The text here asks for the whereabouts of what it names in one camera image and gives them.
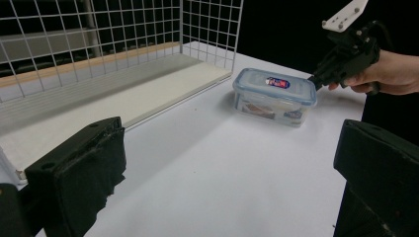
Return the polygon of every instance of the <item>transparent container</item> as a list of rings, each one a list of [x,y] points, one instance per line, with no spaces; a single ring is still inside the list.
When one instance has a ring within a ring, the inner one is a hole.
[[[304,123],[317,103],[311,81],[255,68],[243,69],[233,88],[239,112],[295,127]]]

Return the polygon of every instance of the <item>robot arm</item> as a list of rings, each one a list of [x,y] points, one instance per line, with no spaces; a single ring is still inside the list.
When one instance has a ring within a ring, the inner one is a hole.
[[[328,21],[323,21],[323,29],[331,31],[328,37],[336,46],[325,55],[313,75],[308,78],[314,83],[316,90],[331,83],[339,83],[345,87],[345,79],[378,61],[377,40],[369,37],[370,29],[378,22],[370,22],[360,30],[349,28],[363,13],[367,2],[368,0],[354,0]],[[374,89],[368,95],[379,91],[378,83],[372,83],[372,87]]]

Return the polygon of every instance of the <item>white mesh cage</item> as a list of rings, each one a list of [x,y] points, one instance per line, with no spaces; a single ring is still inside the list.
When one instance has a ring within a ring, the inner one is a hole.
[[[242,0],[0,0],[0,165],[86,124],[140,121],[233,70]]]

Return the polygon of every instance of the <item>metal grid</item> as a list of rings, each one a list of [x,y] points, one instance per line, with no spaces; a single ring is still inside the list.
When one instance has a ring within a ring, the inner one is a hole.
[[[242,1],[0,0],[0,103],[178,53],[232,70]]]

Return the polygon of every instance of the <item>label on lid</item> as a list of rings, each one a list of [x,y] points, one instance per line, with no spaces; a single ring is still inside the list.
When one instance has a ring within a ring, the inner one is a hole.
[[[270,86],[275,86],[283,89],[287,89],[290,87],[290,82],[284,79],[268,77],[265,82]]]

